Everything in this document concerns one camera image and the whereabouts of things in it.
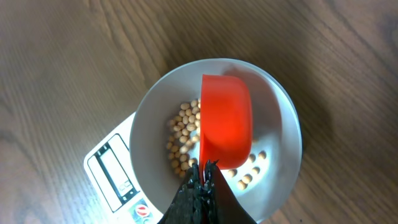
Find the bowl rim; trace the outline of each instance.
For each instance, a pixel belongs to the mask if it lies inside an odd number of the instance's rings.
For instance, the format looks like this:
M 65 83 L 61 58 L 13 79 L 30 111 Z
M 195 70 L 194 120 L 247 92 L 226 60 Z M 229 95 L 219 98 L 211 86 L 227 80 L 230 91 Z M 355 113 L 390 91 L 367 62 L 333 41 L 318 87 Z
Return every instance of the bowl rim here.
M 266 71 L 263 70 L 262 68 L 258 67 L 257 65 L 254 65 L 254 64 L 249 63 L 249 62 L 245 62 L 245 61 L 243 61 L 243 60 L 238 60 L 238 59 L 233 59 L 233 58 L 206 58 L 206 59 L 201 59 L 201 60 L 195 60 L 195 61 L 192 61 L 192 62 L 188 62 L 188 63 L 185 63 L 185 64 L 183 64 L 183 65 L 181 65 L 181 66 L 178 66 L 177 68 L 175 68 L 175 69 L 173 69 L 173 70 L 167 72 L 163 77 L 161 77 L 159 80 L 157 80 L 157 81 L 149 88 L 149 90 L 148 90 L 147 93 L 144 95 L 144 97 L 142 98 L 141 102 L 139 103 L 139 105 L 138 105 L 138 107 L 137 107 L 136 115 L 135 115 L 134 120 L 133 120 L 132 125 L 131 125 L 130 143 L 129 143 L 130 152 L 129 152 L 129 153 L 130 153 L 130 161 L 131 161 L 131 166 L 132 166 L 133 172 L 134 172 L 134 165 L 133 165 L 133 162 L 132 162 L 132 150 L 131 150 L 132 141 L 131 141 L 131 139 L 132 139 L 132 134 L 133 134 L 133 127 L 134 127 L 134 124 L 135 124 L 135 121 L 136 121 L 136 117 L 137 117 L 137 115 L 138 115 L 139 112 L 140 112 L 140 108 L 141 108 L 141 106 L 142 106 L 142 102 L 145 101 L 145 99 L 147 98 L 147 96 L 148 96 L 148 94 L 150 93 L 150 91 L 151 91 L 152 89 L 154 89 L 163 79 L 165 79 L 165 78 L 166 78 L 168 75 L 170 75 L 171 73 L 173 73 L 173 72 L 175 72 L 176 70 L 179 70 L 179 69 L 181 69 L 181 68 L 183 68 L 183 67 L 186 67 L 186 66 L 195 64 L 195 63 L 208 62 L 208 61 L 232 62 L 232 63 L 240 64 L 240 65 L 243 65 L 243 66 L 245 66 L 245 67 L 249 67 L 250 69 L 255 70 L 258 74 L 261 74 L 261 75 L 265 76 L 265 77 L 268 78 L 270 81 L 272 81 L 273 83 L 275 83 L 275 84 L 277 85 L 277 87 L 278 87 L 280 90 L 282 90 L 283 94 L 285 95 L 285 97 L 287 98 L 287 100 L 289 101 L 289 103 L 290 103 L 290 105 L 291 105 L 291 107 L 292 107 L 292 109 L 293 109 L 293 112 L 294 112 L 294 120 L 295 120 L 295 123 L 296 123 L 297 132 L 298 132 L 298 145 L 299 145 L 299 152 L 298 152 L 299 157 L 298 157 L 298 158 L 299 158 L 299 162 L 298 162 L 297 171 L 296 171 L 296 173 L 295 173 L 295 178 L 294 178 L 294 181 L 293 181 L 294 184 L 293 184 L 293 185 L 291 186 L 291 188 L 289 189 L 289 193 L 285 196 L 285 198 L 283 198 L 283 200 L 281 200 L 281 204 L 280 204 L 279 206 L 277 206 L 277 208 L 275 209 L 275 211 L 276 211 L 277 209 L 279 209 L 279 208 L 286 202 L 286 200 L 288 199 L 288 197 L 290 196 L 290 194 L 291 194 L 291 192 L 292 192 L 292 190 L 293 190 L 293 188 L 294 188 L 294 185 L 295 185 L 296 182 L 297 182 L 297 178 L 299 177 L 299 172 L 300 172 L 301 163 L 302 163 L 302 152 L 303 152 L 303 139 L 302 139 L 302 133 L 301 133 L 301 128 L 300 128 L 299 116 L 298 116 L 298 114 L 297 114 L 297 110 L 296 110 L 296 108 L 295 108 L 295 106 L 294 106 L 294 104 L 293 104 L 293 101 L 292 101 L 292 99 L 290 98 L 289 94 L 286 92 L 285 88 L 284 88 L 272 75 L 270 75 L 268 72 L 266 72 Z M 145 192 L 144 192 L 142 189 L 141 189 L 141 191 L 142 191 L 142 193 L 143 193 L 143 195 L 144 195 L 144 198 L 147 199 L 147 203 L 148 203 L 149 205 L 151 205 L 151 207 L 155 208 L 155 209 L 157 210 L 157 213 L 163 215 L 163 213 L 162 213 L 159 209 L 157 209 L 157 208 L 152 204 L 152 202 L 150 202 L 150 200 L 149 200 L 148 197 L 146 196 Z

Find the orange-red plastic piece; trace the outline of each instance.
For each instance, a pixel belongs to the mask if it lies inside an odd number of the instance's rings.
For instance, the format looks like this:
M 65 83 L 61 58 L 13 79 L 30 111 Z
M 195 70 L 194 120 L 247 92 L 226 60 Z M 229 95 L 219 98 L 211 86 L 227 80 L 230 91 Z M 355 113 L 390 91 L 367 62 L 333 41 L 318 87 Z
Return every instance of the orange-red plastic piece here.
M 246 84 L 236 77 L 203 75 L 200 117 L 200 168 L 207 160 L 219 160 L 220 169 L 243 165 L 252 142 L 252 108 Z

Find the bowl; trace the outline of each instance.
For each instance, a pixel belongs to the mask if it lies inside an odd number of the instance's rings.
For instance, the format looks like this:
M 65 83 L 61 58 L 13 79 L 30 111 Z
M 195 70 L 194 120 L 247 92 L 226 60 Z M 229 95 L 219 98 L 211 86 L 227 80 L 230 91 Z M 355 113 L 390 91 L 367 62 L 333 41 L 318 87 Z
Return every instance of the bowl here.
M 302 159 L 299 119 L 292 100 L 267 72 L 247 62 L 214 58 L 190 62 L 163 76 L 141 101 L 132 124 L 130 156 L 139 187 L 150 207 L 165 213 L 180 185 L 167 159 L 170 136 L 167 121 L 180 104 L 200 97 L 203 74 L 231 75 L 248 86 L 252 101 L 254 162 L 237 168 L 234 177 L 222 170 L 238 202 L 258 222 L 271 216 L 286 201 L 297 179 Z M 263 152 L 265 159 L 257 155 Z M 191 152 L 198 158 L 198 144 Z M 237 182 L 253 167 L 257 175 L 245 190 Z

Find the pile of beans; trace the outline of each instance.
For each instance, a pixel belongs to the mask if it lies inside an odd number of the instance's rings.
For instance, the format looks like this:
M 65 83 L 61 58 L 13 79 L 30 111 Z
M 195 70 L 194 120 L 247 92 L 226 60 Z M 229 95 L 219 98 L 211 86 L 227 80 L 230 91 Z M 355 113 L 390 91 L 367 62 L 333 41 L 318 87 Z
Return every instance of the pile of beans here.
M 260 160 L 264 160 L 264 159 L 266 159 L 266 157 L 267 157 L 267 154 L 264 151 L 261 151 L 259 153 L 259 155 L 258 155 L 258 158 Z M 256 160 L 256 156 L 254 154 L 250 154 L 249 158 L 248 158 L 248 162 L 253 164 L 255 160 Z M 231 170 L 228 171 L 228 176 L 230 178 L 232 178 L 232 177 L 235 177 L 237 173 L 238 173 L 238 171 L 236 169 L 231 169 Z M 238 181 L 238 183 L 236 185 L 237 188 L 239 190 L 246 189 L 246 187 L 248 187 L 248 184 L 253 180 L 253 176 L 254 175 L 258 175 L 258 173 L 260 173 L 260 168 L 259 167 L 253 167 L 251 169 L 251 173 L 250 174 L 245 174 L 242 177 L 242 179 Z
M 189 158 L 187 152 L 200 140 L 200 99 L 183 103 L 180 109 L 178 115 L 168 123 L 172 134 L 166 148 L 170 151 L 169 159 L 174 173 L 183 178 L 186 170 L 198 162 L 196 158 Z

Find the tabletop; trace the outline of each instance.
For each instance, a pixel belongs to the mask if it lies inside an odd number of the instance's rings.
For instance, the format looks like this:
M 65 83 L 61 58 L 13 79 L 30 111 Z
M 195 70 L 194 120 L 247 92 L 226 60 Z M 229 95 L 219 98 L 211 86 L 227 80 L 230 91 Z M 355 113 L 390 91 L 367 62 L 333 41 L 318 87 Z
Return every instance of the tabletop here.
M 0 223 L 106 223 L 83 158 L 171 69 L 237 58 L 298 111 L 264 223 L 398 223 L 397 0 L 0 1 Z

